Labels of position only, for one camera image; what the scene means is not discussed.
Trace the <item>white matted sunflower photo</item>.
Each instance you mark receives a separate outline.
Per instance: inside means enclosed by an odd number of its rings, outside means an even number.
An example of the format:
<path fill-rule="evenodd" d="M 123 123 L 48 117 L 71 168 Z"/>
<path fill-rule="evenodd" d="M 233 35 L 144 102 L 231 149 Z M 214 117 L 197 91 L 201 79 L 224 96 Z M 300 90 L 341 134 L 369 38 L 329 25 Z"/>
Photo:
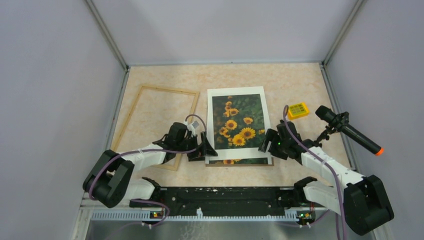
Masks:
<path fill-rule="evenodd" d="M 262 86 L 207 90 L 207 137 L 218 156 L 210 160 L 272 158 L 258 151 L 271 128 Z"/>

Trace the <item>light wooden picture frame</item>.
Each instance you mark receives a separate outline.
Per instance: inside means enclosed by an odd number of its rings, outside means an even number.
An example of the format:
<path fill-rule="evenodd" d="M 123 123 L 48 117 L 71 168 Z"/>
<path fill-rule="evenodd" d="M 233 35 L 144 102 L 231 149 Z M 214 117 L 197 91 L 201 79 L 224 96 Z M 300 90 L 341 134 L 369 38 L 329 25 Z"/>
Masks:
<path fill-rule="evenodd" d="M 111 149 L 120 153 L 145 147 L 161 139 L 174 122 L 195 112 L 199 92 L 141 84 L 126 90 Z"/>

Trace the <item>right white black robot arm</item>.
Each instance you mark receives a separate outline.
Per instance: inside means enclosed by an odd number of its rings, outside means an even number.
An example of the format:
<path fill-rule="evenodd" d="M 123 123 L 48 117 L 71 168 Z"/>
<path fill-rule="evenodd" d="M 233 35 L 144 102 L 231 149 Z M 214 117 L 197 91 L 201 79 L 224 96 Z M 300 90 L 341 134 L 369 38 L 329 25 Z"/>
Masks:
<path fill-rule="evenodd" d="M 394 219 L 384 184 L 375 175 L 364 176 L 340 164 L 322 149 L 331 131 L 324 130 L 317 140 L 301 139 L 295 125 L 281 121 L 277 129 L 267 129 L 258 150 L 280 159 L 295 159 L 330 184 L 305 177 L 293 187 L 293 200 L 299 206 L 317 203 L 344 217 L 357 235 L 363 236 Z"/>

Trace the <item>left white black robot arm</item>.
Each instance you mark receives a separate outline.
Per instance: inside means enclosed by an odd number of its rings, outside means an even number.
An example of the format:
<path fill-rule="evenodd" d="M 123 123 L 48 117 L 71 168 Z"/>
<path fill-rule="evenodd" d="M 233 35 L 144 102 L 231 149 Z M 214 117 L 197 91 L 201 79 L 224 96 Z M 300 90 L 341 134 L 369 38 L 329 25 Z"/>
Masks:
<path fill-rule="evenodd" d="M 91 200 L 114 208 L 126 196 L 133 172 L 162 165 L 178 154 L 187 155 L 190 161 L 218 156 L 205 131 L 197 135 L 192 123 L 174 122 L 168 133 L 146 147 L 123 153 L 105 150 L 85 178 L 82 189 Z"/>

